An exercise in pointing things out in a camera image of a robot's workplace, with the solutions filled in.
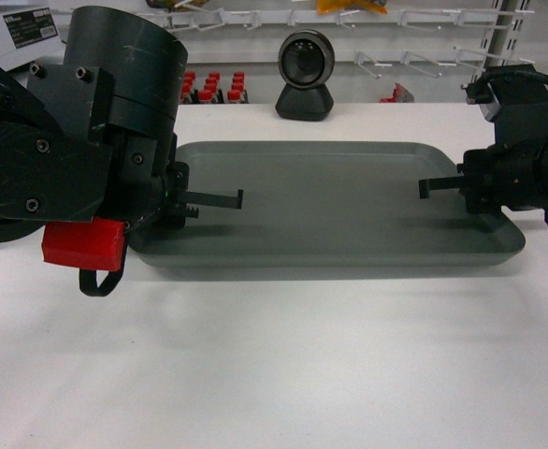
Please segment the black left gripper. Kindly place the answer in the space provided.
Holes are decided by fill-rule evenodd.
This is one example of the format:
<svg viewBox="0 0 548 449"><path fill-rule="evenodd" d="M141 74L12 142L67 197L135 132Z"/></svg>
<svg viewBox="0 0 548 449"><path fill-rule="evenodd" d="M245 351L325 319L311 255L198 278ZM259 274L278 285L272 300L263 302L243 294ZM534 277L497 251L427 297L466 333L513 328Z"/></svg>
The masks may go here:
<svg viewBox="0 0 548 449"><path fill-rule="evenodd" d="M189 166L176 159L178 136L172 135L164 177L165 192L153 226L161 229L183 229L187 218L197 218L198 208L188 204L223 209L241 209L244 191L238 189L235 196L223 196L187 191Z"/></svg>

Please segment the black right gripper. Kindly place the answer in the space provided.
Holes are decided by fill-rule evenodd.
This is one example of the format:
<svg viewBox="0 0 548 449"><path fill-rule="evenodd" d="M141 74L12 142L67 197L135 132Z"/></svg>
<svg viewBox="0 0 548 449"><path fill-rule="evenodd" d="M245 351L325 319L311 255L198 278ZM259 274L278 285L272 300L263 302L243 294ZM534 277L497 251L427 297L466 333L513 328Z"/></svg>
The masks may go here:
<svg viewBox="0 0 548 449"><path fill-rule="evenodd" d="M526 144L469 150L457 166L464 177L419 180L419 197L428 199L432 191L460 189L468 213L498 213L502 206L513 211L541 209L538 152Z"/></svg>

